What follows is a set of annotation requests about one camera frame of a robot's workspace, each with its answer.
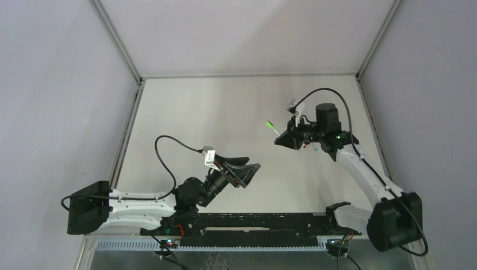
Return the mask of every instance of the black cable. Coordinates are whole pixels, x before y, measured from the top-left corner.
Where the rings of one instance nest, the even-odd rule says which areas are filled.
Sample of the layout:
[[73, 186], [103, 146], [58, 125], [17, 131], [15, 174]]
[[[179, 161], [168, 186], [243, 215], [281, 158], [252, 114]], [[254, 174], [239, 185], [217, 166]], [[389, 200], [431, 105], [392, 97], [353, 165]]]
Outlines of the black cable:
[[307, 122], [311, 123], [311, 121], [308, 120], [308, 117], [306, 115], [302, 115], [301, 118], [304, 118]]
[[[351, 136], [351, 146], [353, 147], [353, 150], [354, 152], [356, 152], [356, 155], [358, 155], [358, 157], [361, 159], [361, 161], [363, 161], [363, 163], [374, 173], [374, 175], [378, 178], [379, 182], [381, 182], [381, 184], [383, 186], [387, 186], [386, 183], [384, 182], [384, 180], [381, 178], [381, 176], [379, 175], [379, 173], [377, 173], [376, 170], [374, 170], [374, 168], [361, 156], [361, 154], [359, 153], [358, 149], [356, 148], [356, 145], [354, 144], [354, 139], [353, 139], [353, 130], [352, 130], [352, 124], [351, 124], [351, 113], [349, 111], [349, 107], [348, 107], [348, 104], [346, 103], [346, 100], [344, 100], [343, 96], [338, 93], [336, 90], [334, 89], [331, 89], [331, 88], [326, 88], [326, 87], [323, 87], [323, 88], [318, 88], [318, 89], [315, 89], [311, 92], [309, 92], [305, 97], [303, 97], [300, 101], [298, 101], [298, 103], [293, 106], [293, 110], [296, 109], [296, 107], [298, 105], [300, 105], [300, 103], [302, 103], [305, 99], [307, 99], [309, 96], [311, 96], [312, 94], [318, 92], [318, 91], [322, 91], [322, 90], [325, 90], [325, 91], [330, 91], [334, 94], [336, 94], [340, 99], [341, 101], [343, 102], [345, 108], [346, 108], [346, 114], [348, 115], [348, 123], [349, 123], [349, 134]], [[392, 190], [389, 190], [389, 192], [394, 196], [394, 198], [399, 201], [399, 203], [404, 207], [404, 209], [406, 210], [406, 212], [411, 216], [412, 220], [416, 223], [416, 226], [417, 226], [417, 229], [419, 230], [419, 232], [421, 233], [421, 236], [422, 236], [422, 241], [424, 242], [424, 251], [422, 253], [415, 253], [413, 251], [410, 251], [408, 249], [406, 249], [405, 247], [402, 247], [400, 246], [399, 248], [412, 254], [412, 255], [415, 255], [415, 256], [420, 256], [420, 257], [423, 257], [425, 255], [428, 254], [429, 252], [429, 244], [428, 244], [428, 241], [426, 239], [426, 236], [424, 235], [424, 232], [421, 228], [421, 226], [419, 225], [419, 223], [417, 222], [416, 218], [414, 217], [414, 215], [411, 213], [411, 211], [409, 210], [409, 208], [407, 208], [406, 205], [404, 205], [404, 203], [399, 199], [399, 197], [392, 191]]]
[[165, 261], [167, 261], [167, 262], [171, 262], [171, 263], [173, 263], [173, 264], [175, 264], [175, 265], [181, 267], [181, 265], [180, 265], [178, 262], [176, 262], [175, 260], [173, 260], [173, 259], [169, 259], [169, 258], [163, 256], [162, 260], [165, 260]]
[[160, 197], [154, 197], [154, 198], [132, 198], [132, 197], [110, 197], [110, 196], [98, 196], [98, 195], [81, 195], [81, 194], [74, 194], [74, 195], [70, 195], [70, 196], [66, 196], [64, 197], [63, 199], [61, 199], [61, 206], [66, 209], [67, 211], [69, 211], [70, 209], [65, 205], [65, 200], [67, 199], [71, 199], [71, 198], [75, 198], [75, 197], [86, 197], [86, 198], [96, 198], [96, 199], [105, 199], [105, 200], [135, 200], [135, 201], [155, 201], [155, 200], [161, 200], [167, 196], [169, 196], [173, 191], [174, 189], [176, 188], [176, 185], [177, 185], [177, 182], [176, 182], [176, 178], [174, 176], [174, 174], [172, 174], [172, 172], [169, 170], [169, 168], [167, 168], [167, 166], [165, 165], [165, 163], [163, 162], [161, 156], [159, 155], [159, 151], [158, 151], [158, 140], [161, 139], [161, 138], [169, 138], [171, 140], [174, 140], [176, 141], [178, 144], [182, 145], [183, 147], [191, 150], [191, 151], [194, 151], [194, 152], [198, 152], [198, 153], [202, 153], [202, 150], [197, 150], [197, 149], [194, 149], [190, 146], [187, 146], [185, 145], [183, 142], [179, 141], [178, 139], [172, 137], [172, 136], [169, 136], [169, 135], [161, 135], [159, 136], [156, 141], [154, 142], [154, 149], [156, 150], [156, 154], [157, 154], [157, 158], [159, 158], [159, 161], [161, 162], [161, 164], [164, 166], [164, 168], [169, 172], [169, 174], [172, 176], [172, 180], [174, 181], [174, 185], [172, 187], [172, 189], [166, 193], [165, 195], [163, 196], [160, 196]]
[[331, 89], [331, 88], [327, 88], [327, 87], [322, 87], [322, 88], [318, 88], [318, 89], [315, 89], [311, 92], [309, 92], [305, 97], [303, 97], [300, 101], [298, 101], [298, 103], [292, 107], [293, 110], [296, 109], [296, 107], [298, 105], [300, 105], [304, 100], [306, 100], [309, 96], [311, 96], [312, 94], [318, 92], [318, 91], [330, 91], [332, 93], [334, 93], [335, 95], [337, 95], [341, 101], [343, 102], [344, 104], [344, 107], [346, 108], [346, 114], [348, 115], [348, 124], [349, 124], [349, 134], [351, 135], [351, 146], [353, 147], [354, 151], [356, 152], [356, 154], [358, 154], [358, 156], [361, 156], [358, 152], [358, 149], [356, 149], [356, 146], [354, 145], [354, 139], [353, 139], [353, 125], [351, 125], [351, 113], [349, 112], [349, 107], [348, 107], [348, 104], [346, 103], [346, 100], [344, 100], [344, 97], [338, 93], [338, 91], [334, 90], [334, 89]]
[[174, 258], [175, 262], [177, 262], [177, 265], [182, 269], [182, 270], [188, 270], [187, 267], [185, 267], [181, 261], [179, 261], [179, 259], [177, 259], [177, 257], [174, 255], [174, 253], [166, 246], [164, 245], [163, 243], [161, 243], [161, 241], [159, 241], [159, 239], [157, 239], [154, 235], [151, 235], [151, 237], [156, 240], [156, 242], [159, 243], [159, 246], [162, 246], [163, 248], [165, 248], [169, 253], [170, 255], [172, 256], [172, 258]]
[[174, 185], [173, 187], [170, 189], [169, 192], [166, 193], [166, 195], [164, 195], [164, 197], [167, 197], [169, 196], [175, 189], [176, 189], [176, 185], [177, 185], [177, 181], [176, 181], [176, 177], [174, 176], [174, 174], [169, 170], [169, 168], [167, 168], [167, 166], [165, 165], [163, 159], [161, 158], [161, 156], [159, 155], [159, 150], [158, 150], [158, 140], [161, 139], [161, 138], [169, 138], [173, 141], [175, 141], [176, 143], [182, 145], [183, 147], [191, 150], [191, 151], [194, 151], [194, 152], [197, 152], [197, 153], [202, 153], [202, 150], [197, 150], [197, 149], [194, 149], [190, 146], [187, 146], [185, 145], [183, 142], [179, 141], [178, 139], [172, 137], [172, 136], [169, 136], [169, 135], [161, 135], [159, 136], [158, 138], [156, 138], [156, 141], [154, 142], [154, 149], [156, 150], [156, 155], [157, 155], [157, 158], [159, 159], [159, 162], [161, 162], [161, 164], [163, 165], [164, 169], [170, 174], [170, 176], [172, 177], [172, 181], [174, 182]]
[[358, 267], [358, 270], [361, 270], [361, 267], [359, 267], [359, 264], [353, 258], [351, 258], [351, 256], [346, 255], [346, 258], [348, 258], [350, 261], [352, 261], [354, 263], [354, 265], [356, 267]]
[[95, 199], [105, 199], [105, 200], [135, 200], [135, 201], [155, 201], [155, 200], [160, 200], [160, 199], [163, 199], [165, 198], [165, 196], [161, 196], [161, 197], [158, 197], [157, 199], [154, 197], [154, 198], [133, 198], [133, 197], [110, 197], [110, 196], [99, 196], [99, 195], [81, 195], [81, 194], [73, 194], [73, 195], [69, 195], [69, 196], [66, 196], [64, 197], [63, 199], [61, 199], [61, 206], [66, 209], [67, 211], [69, 211], [70, 209], [65, 205], [65, 200], [67, 199], [71, 199], [71, 198], [77, 198], [77, 197], [85, 197], [85, 198], [95, 198]]
[[341, 254], [341, 247], [343, 246], [344, 240], [346, 237], [348, 237], [349, 233], [347, 235], [344, 235], [343, 238], [340, 241], [340, 248], [338, 249], [338, 255], [336, 256], [336, 269], [340, 270], [340, 254]]

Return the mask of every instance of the metal frame edge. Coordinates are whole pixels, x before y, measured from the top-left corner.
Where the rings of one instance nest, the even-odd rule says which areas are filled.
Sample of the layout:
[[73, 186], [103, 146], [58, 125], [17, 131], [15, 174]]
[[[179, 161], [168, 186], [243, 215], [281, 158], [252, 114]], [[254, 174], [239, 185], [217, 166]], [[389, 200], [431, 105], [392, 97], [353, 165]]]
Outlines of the metal frame edge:
[[355, 76], [356, 73], [272, 73], [272, 74], [210, 74], [177, 76], [144, 76], [143, 79], [200, 79], [200, 78], [256, 78], [256, 77], [311, 77], [311, 76]]
[[361, 66], [359, 67], [358, 73], [356, 73], [356, 76], [358, 77], [358, 79], [361, 79], [363, 77], [363, 74], [368, 68], [368, 65], [370, 64], [373, 55], [376, 53], [377, 49], [379, 48], [379, 45], [383, 41], [384, 35], [388, 32], [389, 26], [393, 22], [393, 19], [395, 18], [395, 15], [398, 12], [403, 2], [404, 2], [403, 0], [394, 0], [393, 4], [391, 5], [391, 8], [389, 9], [388, 14], [386, 15], [386, 18], [384, 19], [384, 22], [382, 23], [381, 28], [377, 32], [377, 35], [375, 39], [373, 40], [373, 43], [371, 44], [370, 49], [368, 50], [366, 56], [364, 57], [363, 62], [361, 63]]
[[[407, 244], [406, 246], [408, 249], [415, 252], [420, 252], [420, 250], [424, 250], [424, 243], [420, 240], [411, 242]], [[413, 256], [413, 255], [409, 255], [409, 257], [410, 257], [409, 260], [414, 266], [414, 270], [434, 270], [435, 269], [434, 259], [432, 258], [430, 253], [424, 257]]]
[[91, 268], [98, 243], [99, 240], [96, 238], [83, 237], [73, 270], [89, 270]]
[[374, 123], [374, 117], [373, 117], [373, 114], [371, 112], [371, 108], [370, 108], [370, 104], [368, 102], [368, 98], [366, 97], [365, 91], [363, 89], [361, 79], [359, 79], [357, 76], [356, 76], [356, 84], [358, 85], [359, 94], [361, 96], [361, 100], [363, 101], [363, 105], [364, 105], [364, 110], [366, 111], [366, 115], [368, 116], [368, 121], [370, 122], [371, 132], [373, 134], [373, 138], [374, 138], [374, 141], [375, 141], [375, 144], [376, 144], [376, 147], [377, 147], [377, 152], [379, 154], [379, 158], [381, 160], [382, 167], [384, 169], [384, 174], [392, 181], [393, 179], [391, 177], [391, 172], [390, 172], [390, 168], [389, 168], [389, 165], [388, 165], [388, 161], [386, 160], [383, 145], [381, 144], [381, 140], [380, 140], [380, 136], [379, 136], [380, 133], [379, 133], [379, 130]]
[[101, 0], [89, 0], [89, 2], [91, 6], [93, 7], [96, 15], [100, 19], [101, 23], [103, 24], [107, 34], [111, 38], [111, 41], [113, 42], [114, 46], [118, 50], [119, 55], [121, 55], [121, 57], [123, 58], [124, 62], [128, 66], [128, 69], [133, 75], [136, 82], [140, 84], [141, 76], [139, 74], [139, 71], [137, 70], [133, 60], [131, 59], [131, 56], [129, 55], [129, 52], [126, 49], [126, 46], [121, 40], [121, 37], [119, 37], [118, 31], [116, 30], [116, 27], [114, 26], [106, 9], [104, 8], [103, 3], [101, 2]]
[[129, 116], [124, 127], [123, 136], [121, 138], [118, 152], [116, 153], [114, 166], [112, 168], [111, 176], [109, 178], [109, 185], [112, 188], [116, 188], [116, 186], [118, 185], [119, 174], [121, 172], [121, 168], [123, 167], [124, 157], [126, 155], [129, 139], [131, 137], [131, 132], [134, 126], [134, 121], [136, 119], [137, 110], [139, 109], [139, 103], [141, 102], [142, 92], [144, 91], [145, 84], [146, 81], [142, 80], [141, 84], [138, 85], [134, 93], [134, 99], [132, 101], [132, 105], [128, 114]]

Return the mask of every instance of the red wire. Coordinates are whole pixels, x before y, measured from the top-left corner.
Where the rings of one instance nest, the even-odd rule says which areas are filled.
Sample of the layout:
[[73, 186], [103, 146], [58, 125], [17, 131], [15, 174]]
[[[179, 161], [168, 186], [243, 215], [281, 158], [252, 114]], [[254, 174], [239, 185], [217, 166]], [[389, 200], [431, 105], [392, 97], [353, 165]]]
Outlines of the red wire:
[[353, 233], [353, 230], [351, 230], [351, 238], [348, 239], [348, 241], [350, 241], [351, 239], [353, 239], [353, 236], [354, 236], [354, 233]]
[[184, 233], [184, 228], [182, 228], [182, 225], [180, 225], [180, 224], [177, 224], [174, 227], [179, 227], [181, 229], [181, 238], [179, 239], [179, 241], [181, 241], [182, 238], [184, 237], [184, 234], [185, 234]]

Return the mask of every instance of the aluminum frame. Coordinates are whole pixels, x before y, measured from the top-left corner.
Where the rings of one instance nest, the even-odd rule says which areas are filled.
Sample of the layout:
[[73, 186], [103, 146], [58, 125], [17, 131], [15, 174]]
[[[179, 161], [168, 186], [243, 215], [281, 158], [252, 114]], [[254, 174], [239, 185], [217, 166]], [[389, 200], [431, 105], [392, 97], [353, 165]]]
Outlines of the aluminum frame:
[[[121, 139], [120, 145], [118, 147], [118, 151], [116, 154], [116, 159], [115, 159], [115, 164], [113, 167], [113, 170], [111, 172], [111, 177], [110, 177], [110, 186], [111, 187], [116, 187], [118, 184], [118, 179], [119, 179], [119, 174], [123, 165], [124, 161], [124, 155], [127, 150], [129, 138], [131, 136], [131, 131], [134, 125], [134, 120], [136, 118], [137, 110], [140, 104], [140, 100], [142, 97], [143, 89], [145, 86], [145, 79], [152, 79], [152, 78], [213, 78], [213, 77], [270, 77], [270, 76], [318, 76], [318, 75], [355, 75], [356, 77], [356, 82], [358, 84], [358, 88], [361, 94], [361, 99], [362, 102], [365, 106], [366, 109], [366, 114], [368, 117], [368, 120], [370, 122], [370, 126], [372, 127], [373, 131], [373, 136], [376, 142], [376, 146], [379, 150], [379, 155], [381, 159], [381, 163], [385, 169], [385, 174], [390, 178], [390, 172], [389, 172], [389, 167], [386, 162], [386, 158], [383, 152], [383, 148], [381, 145], [381, 142], [379, 140], [379, 131], [377, 130], [376, 126], [374, 125], [373, 117], [372, 117], [372, 112], [369, 107], [366, 95], [365, 95], [365, 90], [362, 87], [361, 83], [361, 78], [366, 71], [370, 61], [372, 60], [373, 55], [375, 54], [376, 50], [378, 49], [380, 43], [383, 40], [384, 35], [389, 29], [389, 26], [391, 22], [393, 21], [397, 11], [399, 10], [399, 7], [402, 4], [402, 0], [395, 0], [394, 3], [392, 4], [378, 34], [376, 35], [376, 38], [374, 39], [370, 49], [368, 50], [363, 63], [361, 64], [359, 70], [357, 71], [356, 74], [231, 74], [231, 75], [210, 75], [210, 76], [170, 76], [170, 77], [147, 77], [143, 78], [141, 77], [140, 73], [138, 72], [133, 60], [131, 59], [130, 54], [128, 53], [123, 41], [121, 40], [113, 22], [111, 21], [106, 9], [104, 8], [104, 5], [102, 4], [101, 0], [89, 0], [91, 3], [94, 11], [96, 12], [98, 18], [101, 20], [103, 26], [105, 27], [106, 32], [110, 36], [114, 46], [120, 53], [121, 57], [125, 61], [129, 71], [131, 72], [131, 75], [134, 77], [136, 82], [138, 83], [138, 88], [135, 92], [131, 109], [129, 112], [129, 118], [125, 124], [124, 128], [124, 133], [123, 137]], [[130, 228], [108, 228], [108, 229], [102, 229], [99, 230], [95, 233], [92, 233], [90, 235], [85, 235], [83, 237], [83, 241], [81, 243], [78, 256], [74, 265], [73, 269], [76, 270], [88, 270], [91, 267], [91, 263], [95, 254], [95, 251], [98, 249], [98, 246], [100, 249], [104, 249], [107, 247], [104, 243], [106, 242], [111, 242], [111, 240], [114, 241], [123, 241], [123, 242], [130, 242], [130, 243], [135, 243], [137, 241], [144, 241], [146, 236], [140, 236], [139, 235], [139, 229], [130, 229]], [[323, 237], [318, 237], [317, 238], [317, 244], [318, 247], [321, 246], [320, 243], [323, 241], [327, 241], [328, 239], [340, 239], [341, 236], [323, 236]], [[412, 258], [414, 262], [414, 266], [416, 269], [427, 269], [425, 267], [428, 266], [426, 262], [423, 262], [421, 260], [417, 260], [416, 258]]]

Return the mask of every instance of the metal grate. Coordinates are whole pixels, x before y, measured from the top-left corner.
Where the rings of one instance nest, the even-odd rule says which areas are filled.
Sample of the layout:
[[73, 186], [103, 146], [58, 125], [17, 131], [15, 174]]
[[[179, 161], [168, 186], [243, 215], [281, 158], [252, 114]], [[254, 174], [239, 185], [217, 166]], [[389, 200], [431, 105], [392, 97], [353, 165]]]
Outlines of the metal grate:
[[[325, 251], [324, 243], [318, 246], [287, 246], [287, 247], [204, 247], [179, 246], [175, 251]], [[98, 243], [97, 251], [153, 251], [160, 250], [159, 243], [154, 239], [102, 239]]]

